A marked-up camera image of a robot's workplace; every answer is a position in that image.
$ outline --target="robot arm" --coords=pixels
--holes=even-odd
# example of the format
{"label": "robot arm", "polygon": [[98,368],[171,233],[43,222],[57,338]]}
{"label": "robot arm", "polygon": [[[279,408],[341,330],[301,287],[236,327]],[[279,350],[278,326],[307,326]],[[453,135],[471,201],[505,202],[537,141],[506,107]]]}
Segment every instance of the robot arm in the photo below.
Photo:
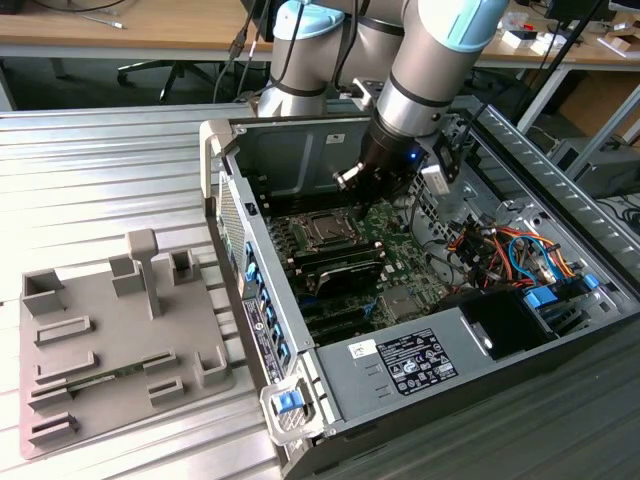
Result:
{"label": "robot arm", "polygon": [[482,49],[495,35],[507,0],[408,0],[405,36],[378,99],[355,167],[336,175],[366,215],[393,199],[426,154],[426,184],[448,193],[459,165],[439,130],[442,118]]}
{"label": "robot arm", "polygon": [[[335,9],[331,10],[335,12],[331,14],[334,25],[320,25],[317,31],[322,34],[305,32],[300,45],[296,41],[282,83],[267,90],[260,100],[260,116],[324,113],[295,108],[276,112],[269,108],[273,96],[282,91],[307,102],[315,93],[324,105],[323,91],[331,77],[327,72],[332,70],[331,65],[335,65],[340,49],[344,48],[349,29],[349,22],[344,22],[341,12],[350,12],[353,2],[317,0],[314,3]],[[355,75],[387,77],[387,80],[363,138],[360,157],[353,168],[336,173],[335,177],[340,188],[349,192],[361,206],[364,216],[379,198],[397,196],[413,178],[425,155],[427,185],[435,193],[447,193],[447,184],[455,180],[458,165],[439,126],[467,73],[493,38],[508,0],[361,0],[358,3],[360,13],[366,17],[361,19],[357,41],[339,80],[350,83]],[[278,29],[286,22],[291,27],[296,16],[293,12],[298,8],[298,4],[289,2],[278,13],[275,31],[278,41],[272,65],[275,78],[284,70],[283,58],[290,44],[286,35],[279,35]],[[315,5],[306,8],[318,9]],[[311,12],[311,15],[317,14],[317,10]],[[392,25],[400,20],[404,38]]]}

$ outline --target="wooden desk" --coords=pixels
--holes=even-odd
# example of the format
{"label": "wooden desk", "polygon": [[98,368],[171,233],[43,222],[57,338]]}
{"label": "wooden desk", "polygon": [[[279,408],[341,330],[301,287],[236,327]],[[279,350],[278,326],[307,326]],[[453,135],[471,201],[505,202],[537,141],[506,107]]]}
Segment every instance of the wooden desk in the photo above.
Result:
{"label": "wooden desk", "polygon": [[[207,59],[223,60],[247,16],[240,0],[129,0],[114,9],[123,30],[27,2],[19,15],[0,16],[0,57],[11,46],[34,46],[201,50]],[[114,19],[103,13],[86,15]],[[248,43],[254,34],[252,23]],[[270,50],[271,44],[260,41],[257,51]]]}
{"label": "wooden desk", "polygon": [[[231,40],[246,12],[240,0],[129,0],[117,7],[119,30],[107,25],[58,14],[27,2],[16,16],[0,16],[0,58],[115,58],[161,60],[225,60]],[[528,7],[511,2],[510,11],[529,14],[531,23],[546,30],[549,20]],[[104,14],[93,14],[109,18]],[[248,39],[255,30],[251,26]],[[640,71],[640,61],[626,60],[586,34],[586,43],[574,47],[529,108],[519,128],[526,131],[571,70]],[[272,45],[260,42],[254,59],[269,61]],[[538,68],[543,56],[529,49],[513,49],[500,36],[487,46],[479,67]],[[0,111],[9,110],[10,96],[0,71]]]}

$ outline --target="electronic device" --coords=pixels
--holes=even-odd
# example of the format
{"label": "electronic device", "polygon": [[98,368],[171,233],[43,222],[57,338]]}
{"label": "electronic device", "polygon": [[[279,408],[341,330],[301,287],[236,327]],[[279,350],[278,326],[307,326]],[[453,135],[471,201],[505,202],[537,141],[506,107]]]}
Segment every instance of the electronic device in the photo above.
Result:
{"label": "electronic device", "polygon": [[22,10],[24,0],[0,0],[0,14],[16,14]]}
{"label": "electronic device", "polygon": [[[571,22],[585,18],[593,8],[593,5],[593,1],[551,0],[545,13],[545,18],[557,20],[559,24],[549,26],[549,31],[555,32],[557,29],[559,35],[568,38],[571,35]],[[605,2],[596,11],[591,21],[611,22],[615,16],[616,12],[610,10],[609,4]]]}
{"label": "electronic device", "polygon": [[593,198],[640,193],[640,154],[635,148],[613,139],[576,170],[573,162],[589,142],[588,138],[564,139],[550,159]]}
{"label": "electronic device", "polygon": [[[452,109],[451,142],[470,118]],[[369,121],[201,128],[209,230],[287,479],[553,369],[640,313],[640,249],[492,107],[449,195],[421,162],[408,194],[359,216],[333,174]]]}
{"label": "electronic device", "polygon": [[[262,15],[262,9],[264,8],[264,4],[269,1],[269,11],[267,12],[267,16],[262,25],[260,25],[260,16]],[[266,40],[267,42],[273,42],[273,27],[276,22],[276,13],[280,6],[285,2],[285,0],[242,0],[242,5],[244,5],[247,13],[251,11],[253,5],[255,4],[255,8],[253,10],[253,15],[251,16],[251,21],[255,25],[257,29],[260,30],[260,36]]]}
{"label": "electronic device", "polygon": [[[306,116],[200,128],[207,224],[292,480],[640,315],[637,241],[497,110],[454,102],[506,0],[317,3],[278,10],[258,105]],[[367,115],[312,115],[354,80]]]}

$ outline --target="floor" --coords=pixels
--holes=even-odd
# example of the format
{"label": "floor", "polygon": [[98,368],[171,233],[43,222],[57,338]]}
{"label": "floor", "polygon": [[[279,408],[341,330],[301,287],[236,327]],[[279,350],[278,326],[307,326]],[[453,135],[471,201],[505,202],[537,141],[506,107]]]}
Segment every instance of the floor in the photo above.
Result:
{"label": "floor", "polygon": [[[136,63],[132,60],[66,59],[66,79],[54,76],[51,63],[46,58],[8,58],[4,60],[5,75],[19,110],[52,110],[66,108],[104,108],[156,105],[169,76],[169,67],[139,71],[129,74],[130,86],[117,82],[118,67]],[[213,63],[199,66],[216,76],[218,66]],[[242,65],[236,65],[221,83],[219,102],[230,102],[236,97],[236,85],[242,74]],[[521,82],[512,82],[513,71],[479,71],[466,82],[462,93],[477,95],[489,101],[507,116],[526,88]],[[266,71],[261,64],[254,65],[246,80],[247,89],[257,90],[266,81]],[[213,87],[201,79],[186,74],[178,78],[169,95],[168,104],[203,104],[213,98]],[[559,114],[541,115],[529,137],[545,152],[556,143],[556,138],[580,137],[584,134]]]}
{"label": "floor", "polygon": [[[137,62],[65,59],[64,68],[69,75],[67,79],[57,79],[51,62],[46,58],[7,58],[4,66],[7,82],[19,110],[157,105],[170,68],[131,73],[128,79],[133,85],[120,86],[117,82],[118,67]],[[215,77],[217,65],[214,63],[198,66]],[[235,98],[233,87],[241,74],[241,66],[238,65],[235,72],[225,76],[219,101],[230,102]],[[251,70],[247,75],[246,85],[249,88],[259,88],[263,76],[264,71],[261,69]],[[176,79],[167,104],[203,104],[210,103],[212,98],[213,87],[187,73],[184,78]]]}

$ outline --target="warning label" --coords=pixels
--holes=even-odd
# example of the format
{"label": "warning label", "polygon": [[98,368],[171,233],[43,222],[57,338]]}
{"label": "warning label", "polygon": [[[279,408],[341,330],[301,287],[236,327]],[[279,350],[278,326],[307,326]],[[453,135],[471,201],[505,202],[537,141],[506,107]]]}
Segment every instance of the warning label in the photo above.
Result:
{"label": "warning label", "polygon": [[458,375],[430,328],[381,343],[378,352],[402,395]]}

